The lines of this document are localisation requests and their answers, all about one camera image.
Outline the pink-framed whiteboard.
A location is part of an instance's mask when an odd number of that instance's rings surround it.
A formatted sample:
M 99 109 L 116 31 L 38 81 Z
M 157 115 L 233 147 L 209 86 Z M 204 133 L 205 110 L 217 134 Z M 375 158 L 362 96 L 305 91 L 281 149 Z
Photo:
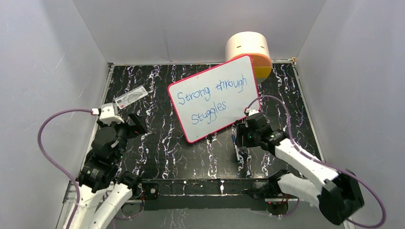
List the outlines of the pink-framed whiteboard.
M 176 81 L 168 93 L 189 143 L 243 119 L 247 107 L 261 107 L 249 55 Z

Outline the blue marker cap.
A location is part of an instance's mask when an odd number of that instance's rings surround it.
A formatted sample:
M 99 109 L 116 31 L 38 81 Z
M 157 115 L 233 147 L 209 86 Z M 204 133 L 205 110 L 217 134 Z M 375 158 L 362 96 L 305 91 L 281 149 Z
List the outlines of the blue marker cap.
M 237 139 L 236 139 L 236 136 L 232 134 L 232 135 L 231 135 L 231 138 L 232 138 L 233 145 L 234 145 L 234 146 L 237 146 Z

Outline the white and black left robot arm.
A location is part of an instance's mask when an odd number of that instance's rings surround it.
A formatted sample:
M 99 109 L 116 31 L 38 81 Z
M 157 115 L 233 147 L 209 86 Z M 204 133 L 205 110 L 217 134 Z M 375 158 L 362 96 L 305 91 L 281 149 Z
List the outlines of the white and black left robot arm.
M 147 132 L 144 116 L 129 114 L 129 118 L 129 123 L 117 117 L 109 124 L 98 119 L 100 129 L 79 173 L 79 193 L 63 228 L 105 229 L 127 200 L 141 196 L 140 177 L 131 172 L 116 177 L 128 140 Z

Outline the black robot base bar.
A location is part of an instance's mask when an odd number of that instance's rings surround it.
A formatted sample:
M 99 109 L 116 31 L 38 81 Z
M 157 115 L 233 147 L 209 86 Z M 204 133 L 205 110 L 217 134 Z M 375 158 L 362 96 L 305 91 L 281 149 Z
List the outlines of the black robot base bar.
M 289 196 L 281 194 L 267 179 L 144 179 L 146 210 L 237 209 L 288 211 Z

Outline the white whiteboard marker pen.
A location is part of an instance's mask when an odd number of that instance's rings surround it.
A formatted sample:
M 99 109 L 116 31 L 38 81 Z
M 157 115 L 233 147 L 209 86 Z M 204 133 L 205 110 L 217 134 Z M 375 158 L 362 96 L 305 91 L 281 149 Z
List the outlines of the white whiteboard marker pen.
M 237 159 L 238 162 L 240 162 L 241 159 L 240 159 L 239 150 L 238 150 L 237 145 L 234 145 L 234 150 L 235 150 L 235 153 L 236 153 L 236 159 Z

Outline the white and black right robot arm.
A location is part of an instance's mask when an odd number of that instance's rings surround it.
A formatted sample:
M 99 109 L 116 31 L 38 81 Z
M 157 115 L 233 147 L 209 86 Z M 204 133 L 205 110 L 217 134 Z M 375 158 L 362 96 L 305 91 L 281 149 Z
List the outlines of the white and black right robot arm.
M 273 130 L 259 112 L 236 122 L 236 146 L 239 149 L 259 146 L 304 175 L 299 178 L 282 169 L 266 183 L 245 191 L 253 198 L 280 198 L 290 194 L 317 207 L 334 225 L 340 225 L 364 206 L 356 179 L 322 165 L 322 161 L 292 143 L 286 132 Z

